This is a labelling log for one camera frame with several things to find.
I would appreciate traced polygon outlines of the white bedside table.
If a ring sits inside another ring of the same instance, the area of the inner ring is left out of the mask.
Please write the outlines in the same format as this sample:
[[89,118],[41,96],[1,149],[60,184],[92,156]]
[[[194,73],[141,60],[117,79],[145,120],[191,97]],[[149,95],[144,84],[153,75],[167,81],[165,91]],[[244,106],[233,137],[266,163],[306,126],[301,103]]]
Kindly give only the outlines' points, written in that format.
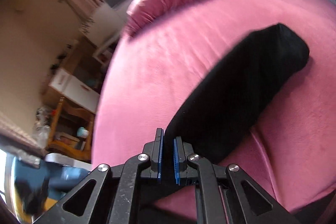
[[109,64],[113,53],[110,51],[112,45],[117,45],[120,39],[120,32],[112,34],[110,37],[106,38],[105,41],[98,46],[96,51],[93,53],[92,57],[98,61],[102,66]]

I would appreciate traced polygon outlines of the black pants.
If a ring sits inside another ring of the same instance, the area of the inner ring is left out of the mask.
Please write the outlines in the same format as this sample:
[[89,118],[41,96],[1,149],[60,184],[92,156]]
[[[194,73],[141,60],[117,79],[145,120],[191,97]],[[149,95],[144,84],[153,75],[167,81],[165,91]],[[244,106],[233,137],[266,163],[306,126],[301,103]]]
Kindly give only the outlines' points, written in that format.
[[218,163],[239,144],[288,79],[309,59],[306,42],[276,24],[248,34],[206,75],[179,108],[163,139],[162,162],[173,163],[173,140]]

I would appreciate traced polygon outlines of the wooden desk white cabinet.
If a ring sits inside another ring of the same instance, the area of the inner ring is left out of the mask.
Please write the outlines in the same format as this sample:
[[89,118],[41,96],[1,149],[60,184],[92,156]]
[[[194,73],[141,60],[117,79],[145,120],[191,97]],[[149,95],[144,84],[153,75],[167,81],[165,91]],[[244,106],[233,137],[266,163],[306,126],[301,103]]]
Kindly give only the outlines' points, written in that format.
[[[76,160],[91,162],[93,128],[105,72],[92,55],[96,51],[81,37],[57,57],[42,90],[42,102],[52,109],[46,149]],[[86,139],[77,137],[83,127]]]

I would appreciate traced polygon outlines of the pink bed sheet mattress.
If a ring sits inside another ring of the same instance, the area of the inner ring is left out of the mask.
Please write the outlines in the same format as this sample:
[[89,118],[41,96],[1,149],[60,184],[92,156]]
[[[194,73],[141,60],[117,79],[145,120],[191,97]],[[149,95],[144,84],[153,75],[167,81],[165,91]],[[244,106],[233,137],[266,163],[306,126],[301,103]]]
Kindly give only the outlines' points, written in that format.
[[102,88],[92,164],[139,154],[213,66],[244,36],[282,23],[310,49],[225,160],[288,211],[335,190],[335,4],[329,0],[201,0],[122,36]]

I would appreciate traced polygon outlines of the teal white cup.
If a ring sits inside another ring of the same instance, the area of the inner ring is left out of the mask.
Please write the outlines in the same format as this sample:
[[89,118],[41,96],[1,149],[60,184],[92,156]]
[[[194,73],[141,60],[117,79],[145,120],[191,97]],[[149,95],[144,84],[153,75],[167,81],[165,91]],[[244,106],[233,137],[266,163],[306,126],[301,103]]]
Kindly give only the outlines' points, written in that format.
[[89,131],[83,127],[80,127],[77,131],[77,137],[86,139],[89,136]]

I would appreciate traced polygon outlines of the white plastic bag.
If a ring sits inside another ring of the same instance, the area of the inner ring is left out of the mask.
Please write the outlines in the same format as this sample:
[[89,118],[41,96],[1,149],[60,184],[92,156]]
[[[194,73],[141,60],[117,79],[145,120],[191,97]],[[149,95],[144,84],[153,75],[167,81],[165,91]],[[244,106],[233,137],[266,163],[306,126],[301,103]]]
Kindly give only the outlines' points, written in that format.
[[41,106],[35,114],[35,123],[33,128],[33,138],[41,148],[46,148],[51,132],[51,109],[47,106]]

